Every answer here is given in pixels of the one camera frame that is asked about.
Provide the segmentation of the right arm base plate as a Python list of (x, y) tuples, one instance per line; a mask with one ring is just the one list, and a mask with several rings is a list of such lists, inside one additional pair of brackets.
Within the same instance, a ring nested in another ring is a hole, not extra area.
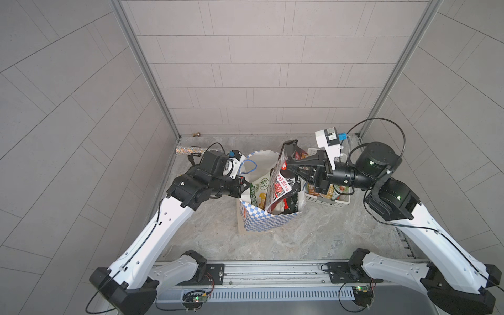
[(329, 274), (332, 284), (343, 283), (383, 283), (384, 280), (379, 278), (371, 278), (362, 267), (363, 262), (329, 262), (323, 264), (321, 271)]

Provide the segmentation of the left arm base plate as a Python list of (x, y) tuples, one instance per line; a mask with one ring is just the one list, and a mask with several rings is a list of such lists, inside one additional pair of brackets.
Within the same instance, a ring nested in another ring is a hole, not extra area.
[(205, 270), (199, 268), (192, 279), (179, 283), (179, 286), (210, 286), (211, 284), (220, 286), (223, 284), (225, 266), (222, 263), (207, 263)]

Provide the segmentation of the blue checkered paper bag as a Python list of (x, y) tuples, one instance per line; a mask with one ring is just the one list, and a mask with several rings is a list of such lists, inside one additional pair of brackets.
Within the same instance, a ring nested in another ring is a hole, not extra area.
[(299, 179), (280, 165), (278, 153), (260, 150), (244, 156), (236, 167), (250, 187), (241, 195), (238, 211), (246, 232), (259, 233), (281, 227), (306, 206)]

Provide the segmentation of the cream green food packet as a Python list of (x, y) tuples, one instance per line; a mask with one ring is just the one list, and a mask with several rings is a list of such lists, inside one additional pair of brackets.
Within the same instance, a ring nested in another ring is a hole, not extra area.
[(251, 204), (261, 209), (265, 208), (266, 195), (270, 186), (269, 176), (264, 175), (251, 184)]

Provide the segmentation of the black red condiment packet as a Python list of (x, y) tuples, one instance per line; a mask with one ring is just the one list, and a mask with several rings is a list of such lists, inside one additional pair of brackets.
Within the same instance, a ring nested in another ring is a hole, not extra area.
[(285, 197), (282, 197), (281, 201), (279, 202), (280, 206), (280, 214), (281, 215), (288, 215), (292, 213), (297, 213), (298, 210), (298, 201), (299, 197), (298, 194), (301, 191), (301, 186), (299, 183), (294, 184), (292, 190), (286, 194)]

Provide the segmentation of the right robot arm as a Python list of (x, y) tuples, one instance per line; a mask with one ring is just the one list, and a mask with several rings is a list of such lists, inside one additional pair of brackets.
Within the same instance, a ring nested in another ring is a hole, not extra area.
[(472, 257), (430, 215), (425, 205), (406, 184), (392, 178), (402, 159), (388, 145), (363, 144), (355, 164), (330, 162), (328, 153), (296, 159), (297, 141), (283, 144), (283, 169), (326, 193), (329, 185), (365, 191), (363, 204), (378, 222), (398, 228), (429, 259), (428, 263), (407, 263), (357, 249), (349, 259), (350, 280), (386, 280), (430, 299), (448, 314), (492, 314), (496, 298), (489, 288), (500, 284), (501, 270)]

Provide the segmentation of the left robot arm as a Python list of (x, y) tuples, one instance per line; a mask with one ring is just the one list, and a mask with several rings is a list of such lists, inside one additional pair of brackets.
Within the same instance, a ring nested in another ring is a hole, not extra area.
[(237, 150), (207, 150), (199, 164), (174, 179), (158, 210), (136, 240), (108, 268), (89, 281), (120, 314), (146, 314), (158, 294), (182, 284), (208, 280), (207, 261), (195, 251), (162, 266), (155, 262), (178, 229), (203, 202), (227, 195), (240, 198), (249, 182), (240, 174), (246, 157)]

